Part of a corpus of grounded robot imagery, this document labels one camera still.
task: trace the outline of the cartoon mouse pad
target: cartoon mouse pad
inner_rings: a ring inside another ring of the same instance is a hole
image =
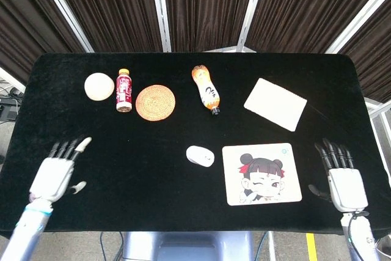
[[[289,143],[226,146],[222,149],[227,202],[231,206],[302,199]]]

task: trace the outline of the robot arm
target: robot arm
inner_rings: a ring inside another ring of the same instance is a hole
[[[85,187],[85,182],[69,188],[68,184],[75,160],[91,140],[86,138],[76,148],[77,140],[63,143],[60,148],[59,143],[53,146],[39,167],[30,187],[31,203],[24,209],[0,261],[29,260],[53,211],[51,204],[67,191],[76,194]]]
[[[326,147],[315,144],[326,170],[331,195],[319,192],[309,185],[311,192],[331,201],[343,213],[341,225],[348,244],[351,260],[379,260],[370,223],[364,211],[368,206],[367,195],[360,172],[354,168],[353,158],[345,146],[338,146],[323,139]]]

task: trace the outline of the dark brown curtain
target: dark brown curtain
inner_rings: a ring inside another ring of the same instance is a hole
[[[368,0],[259,0],[245,46],[323,53]]]
[[[340,53],[355,63],[366,97],[380,102],[391,99],[391,0],[383,3]]]
[[[0,0],[0,66],[25,83],[48,52],[83,52],[52,0]]]
[[[238,44],[249,0],[166,0],[172,51]]]
[[[162,51],[155,0],[67,1],[95,51]]]

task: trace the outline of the hair bun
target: hair bun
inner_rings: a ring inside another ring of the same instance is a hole
[[[250,162],[252,161],[252,156],[251,154],[243,154],[242,156],[240,156],[240,162],[242,162],[242,164],[249,164]]]
[[[279,168],[282,167],[282,162],[281,162],[281,160],[275,159],[275,160],[273,160],[273,162],[276,163],[276,165],[278,165]]]

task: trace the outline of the round woven coaster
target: round woven coaster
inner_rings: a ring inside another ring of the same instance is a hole
[[[136,111],[146,120],[156,122],[167,118],[175,107],[175,96],[162,85],[145,88],[136,99]]]

